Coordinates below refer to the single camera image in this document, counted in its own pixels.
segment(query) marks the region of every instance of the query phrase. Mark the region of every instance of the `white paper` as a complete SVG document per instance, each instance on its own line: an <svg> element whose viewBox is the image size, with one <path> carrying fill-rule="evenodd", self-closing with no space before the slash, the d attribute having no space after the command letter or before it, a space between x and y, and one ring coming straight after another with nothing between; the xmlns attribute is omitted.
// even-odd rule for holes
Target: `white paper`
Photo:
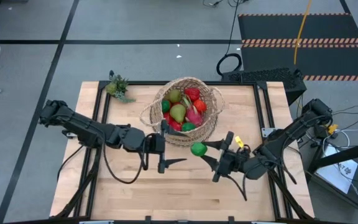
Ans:
<svg viewBox="0 0 358 224"><path fill-rule="evenodd" d="M325 156L330 156L335 153L337 153L337 151L334 147L332 147L332 145L327 146ZM348 179L341 175L337 164L322 167L316 171L316 174L335 186L337 189L342 190L345 194L347 194L354 174L356 173L357 163L353 160L344 161L339 163L339 167L342 174L348 177Z"/></svg>

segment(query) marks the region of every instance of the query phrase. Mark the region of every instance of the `wooden table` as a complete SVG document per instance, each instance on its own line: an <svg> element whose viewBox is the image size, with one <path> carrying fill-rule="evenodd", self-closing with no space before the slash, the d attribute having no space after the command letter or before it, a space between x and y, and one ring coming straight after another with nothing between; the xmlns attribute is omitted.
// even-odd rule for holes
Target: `wooden table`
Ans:
<svg viewBox="0 0 358 224"><path fill-rule="evenodd" d="M97 86L98 82L82 83L76 112L92 117ZM146 134L151 133L152 129L139 121L139 113L152 102L160 87L157 85L129 86L128 95L136 98L137 101L122 104L112 98L107 122L131 123L133 127L142 129ZM262 140L253 88L251 86L217 87L224 95L226 106L219 115L218 124L210 140L220 140L226 137L228 131L233 131L251 149L255 149ZM284 128L292 122L292 119L282 83L268 83L268 93L275 125L277 128ZM98 121L101 120L103 113L105 95L105 93L102 94ZM261 91L260 98L264 110L264 121L268 126ZM76 139L68 140L64 159L77 148ZM231 148L237 148L234 141ZM62 170L51 215L57 214L77 190L84 153L85 151L81 151ZM106 149L106 154L111 169L118 177L124 180L133 179L139 167L139 155L110 148ZM210 149L207 155L219 158L217 150ZM221 178L218 183L212 182L211 168L199 157L193 156L190 149L167 144L165 157L167 159L187 158L187 161L174 164L165 171L165 174L159 174L157 172L158 157L151 155L149 170L143 170L138 180L131 185L115 181L101 159L91 218L94 220L144 220L145 216L151 215L153 220L224 221L228 216L234 216L237 221L274 220L267 174L259 180L246 180L248 201L245 202L229 179ZM284 159L289 171L298 182L294 185L286 176L288 189L305 211L314 216L299 154L285 150ZM239 183L242 180L240 173L232 173L232 177ZM285 212L282 194L278 188L277 192L283 217ZM81 214L85 214L87 198L88 193L85 192Z"/></svg>

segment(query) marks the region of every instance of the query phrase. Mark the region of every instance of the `basket handle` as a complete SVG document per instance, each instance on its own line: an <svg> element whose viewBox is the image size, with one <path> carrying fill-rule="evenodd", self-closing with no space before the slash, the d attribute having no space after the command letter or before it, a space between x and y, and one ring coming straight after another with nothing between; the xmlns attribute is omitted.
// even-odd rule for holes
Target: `basket handle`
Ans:
<svg viewBox="0 0 358 224"><path fill-rule="evenodd" d="M224 101L224 98L223 98L223 95L222 95L222 92L216 88L216 87L211 87L211 94L213 94L213 92L216 92L220 97L221 97L221 101L222 101L222 106L219 110L215 111L214 113L212 113L211 117L212 116L216 116L220 113L222 113L223 109L224 109L224 105L226 104L226 102Z"/></svg>
<svg viewBox="0 0 358 224"><path fill-rule="evenodd" d="M141 121L144 125L146 125L146 126L148 126L148 127L156 127L156 126L159 126L159 125L160 125L161 121L156 122L156 123L150 123L150 122L146 121L145 119L143 119L143 114L144 114L147 110L149 110L153 105L156 105L157 103L161 103L162 100L163 100L163 97L161 97L160 99L154 100L151 104L147 105L147 106L142 110L142 112L140 112L139 119L140 119L140 121Z"/></svg>

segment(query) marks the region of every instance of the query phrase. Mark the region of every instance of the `wicker basket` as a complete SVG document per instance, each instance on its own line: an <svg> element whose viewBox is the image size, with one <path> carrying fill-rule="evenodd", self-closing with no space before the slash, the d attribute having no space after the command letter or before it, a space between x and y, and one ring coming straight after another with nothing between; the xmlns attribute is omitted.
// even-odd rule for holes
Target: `wicker basket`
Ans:
<svg viewBox="0 0 358 224"><path fill-rule="evenodd" d="M170 81L163 86L154 98L153 103L149 104L140 113L140 121L146 126L153 127L154 131L160 131L161 120L163 120L161 101L170 90L180 90L184 93L185 88L198 88L200 90L200 98L207 105L206 112L203 113L203 124L191 131L181 132L184 136L165 135L167 142L176 146L188 147L194 142L201 142L208 139L215 129L218 120L218 114L224 108L224 99L222 93L215 87L208 87L204 82L197 78L185 77ZM220 96L221 106L218 108L218 102L215 97L214 91ZM143 119L146 111L150 111L150 121Z"/></svg>

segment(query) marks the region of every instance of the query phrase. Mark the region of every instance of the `succulent plant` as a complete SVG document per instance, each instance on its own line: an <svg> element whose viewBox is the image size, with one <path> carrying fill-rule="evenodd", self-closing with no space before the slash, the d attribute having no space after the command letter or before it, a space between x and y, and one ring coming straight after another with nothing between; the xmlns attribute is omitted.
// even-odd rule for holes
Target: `succulent plant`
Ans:
<svg viewBox="0 0 358 224"><path fill-rule="evenodd" d="M120 75L115 75L112 70L109 73L109 79L111 82L106 85L107 93L123 103L135 102L135 99L125 97L125 92L128 91L128 79L122 78Z"/></svg>

